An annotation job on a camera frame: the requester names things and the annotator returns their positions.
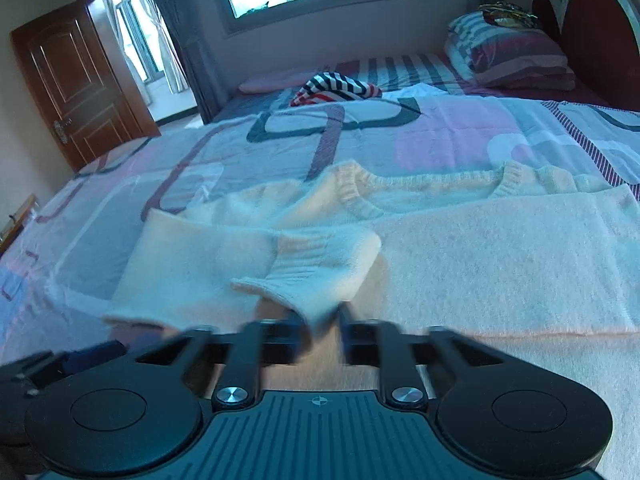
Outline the cream knit sweater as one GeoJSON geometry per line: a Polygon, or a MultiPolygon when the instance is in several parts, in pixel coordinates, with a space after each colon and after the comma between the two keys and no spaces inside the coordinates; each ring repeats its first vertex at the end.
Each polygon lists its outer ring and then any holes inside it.
{"type": "Polygon", "coordinates": [[[639,328],[639,205],[626,185],[517,162],[379,177],[342,162],[152,210],[107,318],[233,330],[268,300],[322,333],[340,304],[491,336],[639,328]]]}

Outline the patterned pastel bed quilt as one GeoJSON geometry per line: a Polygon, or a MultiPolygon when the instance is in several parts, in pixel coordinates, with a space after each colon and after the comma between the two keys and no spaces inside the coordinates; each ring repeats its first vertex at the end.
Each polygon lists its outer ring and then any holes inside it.
{"type": "MultiPolygon", "coordinates": [[[[317,180],[342,162],[379,177],[488,171],[508,162],[626,185],[639,205],[639,116],[631,110],[488,96],[412,96],[261,112],[134,141],[82,168],[1,259],[1,359],[73,350],[108,337],[174,328],[107,318],[149,213],[186,208],[270,182],[317,180]]],[[[621,334],[484,337],[460,332],[593,388],[614,419],[600,463],[639,474],[639,329],[621,334]]],[[[329,324],[280,389],[359,389],[329,324]]]]}

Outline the wooden side furniture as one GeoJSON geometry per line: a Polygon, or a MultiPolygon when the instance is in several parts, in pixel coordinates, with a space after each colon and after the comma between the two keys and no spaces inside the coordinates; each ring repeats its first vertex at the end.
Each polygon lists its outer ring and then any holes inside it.
{"type": "Polygon", "coordinates": [[[6,220],[6,224],[1,229],[0,256],[11,247],[29,222],[36,218],[38,208],[37,197],[34,194],[30,194],[27,200],[18,207],[17,211],[9,215],[9,219],[6,220]]]}

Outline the striped folded garment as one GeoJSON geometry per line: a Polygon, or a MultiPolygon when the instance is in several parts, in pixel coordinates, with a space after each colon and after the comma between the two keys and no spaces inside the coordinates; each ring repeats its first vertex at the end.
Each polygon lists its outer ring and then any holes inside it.
{"type": "Polygon", "coordinates": [[[290,107],[382,98],[383,91],[370,82],[340,73],[323,72],[308,79],[295,93],[290,107]]]}

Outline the pink flat pillow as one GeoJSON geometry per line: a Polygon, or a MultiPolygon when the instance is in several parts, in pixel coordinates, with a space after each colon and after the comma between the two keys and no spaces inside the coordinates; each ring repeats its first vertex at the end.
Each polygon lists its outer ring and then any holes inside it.
{"type": "Polygon", "coordinates": [[[296,67],[287,70],[251,76],[238,85],[238,91],[242,94],[265,94],[287,88],[299,88],[315,74],[323,72],[326,66],[320,67],[296,67]]]}

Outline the striped bed sheet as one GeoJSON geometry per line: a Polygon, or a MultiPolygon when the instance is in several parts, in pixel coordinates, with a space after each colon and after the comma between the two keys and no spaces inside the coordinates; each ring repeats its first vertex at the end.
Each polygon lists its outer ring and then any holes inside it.
{"type": "MultiPolygon", "coordinates": [[[[324,72],[337,72],[352,79],[370,82],[385,94],[428,84],[454,96],[508,96],[529,100],[568,101],[584,104],[608,105],[608,101],[576,77],[572,91],[485,88],[463,79],[443,53],[403,54],[385,58],[365,58],[334,65],[326,65],[324,72]]],[[[287,88],[265,94],[242,94],[236,89],[232,99],[215,117],[217,122],[264,110],[288,107],[299,88],[287,88]]]]}

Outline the brown wooden door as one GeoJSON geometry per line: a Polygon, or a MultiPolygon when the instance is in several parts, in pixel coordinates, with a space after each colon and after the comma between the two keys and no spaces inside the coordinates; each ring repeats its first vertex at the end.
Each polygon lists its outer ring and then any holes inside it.
{"type": "Polygon", "coordinates": [[[160,134],[126,63],[108,58],[83,4],[12,30],[11,41],[27,88],[73,170],[160,134]]]}

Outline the striped purple pillow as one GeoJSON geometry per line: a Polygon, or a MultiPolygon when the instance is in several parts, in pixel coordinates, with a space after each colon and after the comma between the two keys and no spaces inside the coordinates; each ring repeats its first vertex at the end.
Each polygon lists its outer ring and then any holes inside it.
{"type": "Polygon", "coordinates": [[[556,91],[576,87],[566,55],[545,32],[489,24],[480,11],[450,22],[445,52],[463,79],[481,87],[556,91]]]}

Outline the dark patterned item on pillow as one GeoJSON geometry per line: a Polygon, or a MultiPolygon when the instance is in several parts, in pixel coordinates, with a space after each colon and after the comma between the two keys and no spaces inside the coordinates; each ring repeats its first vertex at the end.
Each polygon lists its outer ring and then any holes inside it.
{"type": "Polygon", "coordinates": [[[513,3],[499,1],[493,4],[482,4],[478,7],[483,18],[489,25],[503,28],[528,28],[539,27],[539,20],[535,14],[531,14],[513,3]]]}

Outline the grey left curtain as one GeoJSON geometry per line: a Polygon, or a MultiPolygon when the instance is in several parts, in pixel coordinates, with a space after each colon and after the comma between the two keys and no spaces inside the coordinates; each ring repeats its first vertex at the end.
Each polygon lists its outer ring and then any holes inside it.
{"type": "Polygon", "coordinates": [[[198,0],[154,0],[166,23],[204,124],[228,102],[229,93],[201,20],[198,0]]]}

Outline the white sheer curtain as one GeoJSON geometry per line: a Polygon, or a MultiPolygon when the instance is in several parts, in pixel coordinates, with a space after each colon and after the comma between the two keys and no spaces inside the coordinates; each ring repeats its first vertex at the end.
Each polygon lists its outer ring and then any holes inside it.
{"type": "Polygon", "coordinates": [[[146,86],[165,79],[168,91],[189,90],[168,28],[154,0],[102,0],[119,49],[146,105],[153,103],[146,86]]]}

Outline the red heart-shaped headboard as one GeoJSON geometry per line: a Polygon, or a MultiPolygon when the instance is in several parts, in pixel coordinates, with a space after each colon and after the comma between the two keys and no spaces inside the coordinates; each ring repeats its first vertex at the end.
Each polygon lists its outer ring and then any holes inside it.
{"type": "Polygon", "coordinates": [[[533,0],[542,29],[581,84],[623,110],[639,109],[639,10],[631,0],[533,0]]]}

